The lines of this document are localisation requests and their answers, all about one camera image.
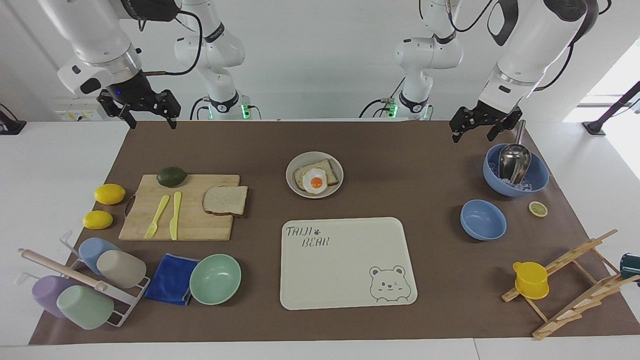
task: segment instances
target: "white placemat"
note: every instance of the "white placemat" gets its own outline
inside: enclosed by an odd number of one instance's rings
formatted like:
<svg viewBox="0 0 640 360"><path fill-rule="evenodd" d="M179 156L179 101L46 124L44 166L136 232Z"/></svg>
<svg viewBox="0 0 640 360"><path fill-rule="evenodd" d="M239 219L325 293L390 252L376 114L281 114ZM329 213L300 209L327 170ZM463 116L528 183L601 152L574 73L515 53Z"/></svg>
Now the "white placemat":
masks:
<svg viewBox="0 0 640 360"><path fill-rule="evenodd" d="M295 220L282 227L284 308L406 305L417 297L400 220Z"/></svg>

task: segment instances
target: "lime half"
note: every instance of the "lime half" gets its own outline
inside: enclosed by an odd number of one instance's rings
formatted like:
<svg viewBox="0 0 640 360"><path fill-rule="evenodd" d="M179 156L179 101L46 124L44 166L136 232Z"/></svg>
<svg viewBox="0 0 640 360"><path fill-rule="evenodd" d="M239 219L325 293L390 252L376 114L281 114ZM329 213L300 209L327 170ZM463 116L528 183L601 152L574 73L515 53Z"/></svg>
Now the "lime half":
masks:
<svg viewBox="0 0 640 360"><path fill-rule="evenodd" d="M529 203L529 211L531 211L533 215L536 215L539 218L543 218L547 214L549 214L549 210L547 210L547 207L543 203L538 201L532 201Z"/></svg>

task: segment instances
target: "egg yolk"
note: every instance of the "egg yolk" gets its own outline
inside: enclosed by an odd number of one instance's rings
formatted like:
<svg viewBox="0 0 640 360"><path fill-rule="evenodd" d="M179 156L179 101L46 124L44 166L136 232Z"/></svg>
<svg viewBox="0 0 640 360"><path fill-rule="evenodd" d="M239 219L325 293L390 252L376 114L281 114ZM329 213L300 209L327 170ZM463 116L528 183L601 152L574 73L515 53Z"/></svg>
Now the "egg yolk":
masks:
<svg viewBox="0 0 640 360"><path fill-rule="evenodd" d="M311 179L311 187L314 189L320 189L322 187L322 179L319 177Z"/></svg>

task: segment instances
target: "brown tablecloth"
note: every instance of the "brown tablecloth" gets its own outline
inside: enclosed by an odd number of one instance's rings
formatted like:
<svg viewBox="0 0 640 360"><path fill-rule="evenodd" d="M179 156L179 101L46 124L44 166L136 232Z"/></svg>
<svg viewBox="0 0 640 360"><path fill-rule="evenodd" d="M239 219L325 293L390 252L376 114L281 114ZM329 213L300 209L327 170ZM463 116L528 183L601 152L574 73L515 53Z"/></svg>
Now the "brown tablecloth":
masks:
<svg viewBox="0 0 640 360"><path fill-rule="evenodd" d="M513 287L511 264L546 265L588 237L555 179L521 199L501 196L485 183L486 151L513 140L513 134L504 133L490 143L487 131L471 131L453 144L446 122L181 122L174 131L166 123L141 122L127 135L107 183L121 184L131 194L143 174L167 166L191 174L239 174L251 189L246 218L235 220L226 242L119 241L124 205L97 204L96 209L115 214L115 222L106 230L85 229L80 240L112 241L144 260L149 276L165 253L230 254L243 270L240 289L220 306L143 299L121 328L84 331L44 313L30 343L529 337L541 319L522 297L509 303L500 298ZM524 143L538 153L528 136ZM287 187L288 162L306 151L324 151L342 163L344 183L332 196L308 200ZM502 238L481 242L464 232L460 209L470 199L488 200L504 212L508 230ZM549 216L532 216L527 209L532 200L546 204ZM357 217L402 221L419 290L416 302L284 309L279 300L282 226L297 219ZM608 275L595 256L583 256L580 263L595 277ZM550 277L550 295L537 304L553 316L590 285L567 266ZM553 336L622 334L640 334L640 325L616 294Z"/></svg>

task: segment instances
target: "white bowl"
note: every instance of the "white bowl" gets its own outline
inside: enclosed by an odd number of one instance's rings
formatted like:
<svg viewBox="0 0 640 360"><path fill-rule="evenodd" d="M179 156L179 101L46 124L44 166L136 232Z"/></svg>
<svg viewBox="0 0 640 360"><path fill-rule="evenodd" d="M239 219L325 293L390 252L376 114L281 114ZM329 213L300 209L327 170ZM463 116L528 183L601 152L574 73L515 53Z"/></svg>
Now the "white bowl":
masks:
<svg viewBox="0 0 640 360"><path fill-rule="evenodd" d="M300 190L298 188L298 185L296 185L296 180L294 179L293 173L297 169L305 165L317 163L318 161L322 161L323 159L329 159L329 163L331 164L331 168L335 173L335 177L338 179L338 185L329 186L325 191L315 195L312 195L304 190ZM342 165L340 165L340 162L333 156L320 151L309 151L296 156L293 160L291 160L289 166L287 166L286 176L289 188L291 188L294 193L297 193L298 195L306 197L308 199L321 199L323 197L327 197L335 193L340 188L340 186L342 186L342 182L344 181L344 171L342 170Z"/></svg>

